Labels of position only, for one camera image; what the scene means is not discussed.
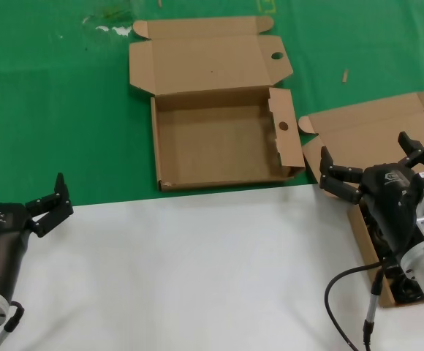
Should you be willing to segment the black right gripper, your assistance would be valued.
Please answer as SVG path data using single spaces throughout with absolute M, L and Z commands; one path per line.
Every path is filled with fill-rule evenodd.
M 358 204 L 363 196 L 390 250 L 405 253 L 412 247 L 416 224 L 417 204 L 409 188 L 414 177 L 411 169 L 424 166 L 424 147 L 406 132 L 399 133 L 398 144 L 405 153 L 399 164 L 375 165 L 364 172 L 335 165 L 328 149 L 321 147 L 319 187 L 351 204 Z

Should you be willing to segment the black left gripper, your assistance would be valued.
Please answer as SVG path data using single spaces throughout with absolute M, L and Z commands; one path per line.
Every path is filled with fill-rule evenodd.
M 58 173 L 53 194 L 27 204 L 0 203 L 0 296 L 11 299 L 30 234 L 46 236 L 73 215 L 63 173 Z

